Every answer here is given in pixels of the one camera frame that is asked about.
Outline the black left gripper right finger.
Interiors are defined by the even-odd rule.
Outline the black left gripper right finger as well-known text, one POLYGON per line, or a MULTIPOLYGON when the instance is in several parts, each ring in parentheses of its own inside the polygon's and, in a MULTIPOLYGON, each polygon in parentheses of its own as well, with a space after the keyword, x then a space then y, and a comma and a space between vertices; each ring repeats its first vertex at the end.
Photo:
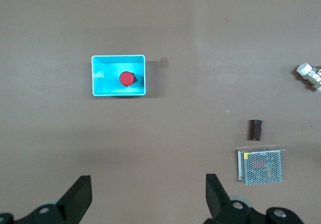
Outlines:
POLYGON ((216 174, 206 175, 206 202, 212 217, 205 223, 303 223, 286 208, 271 207, 262 214, 243 201, 231 200, 216 174))

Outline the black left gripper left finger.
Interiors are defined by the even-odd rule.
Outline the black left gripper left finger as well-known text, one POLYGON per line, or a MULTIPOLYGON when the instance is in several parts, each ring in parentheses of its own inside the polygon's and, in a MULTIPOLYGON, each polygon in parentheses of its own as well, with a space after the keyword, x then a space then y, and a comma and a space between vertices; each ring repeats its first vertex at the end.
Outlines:
POLYGON ((41 205, 21 219, 1 213, 1 223, 80 223, 91 203, 91 176, 82 175, 56 203, 41 205))

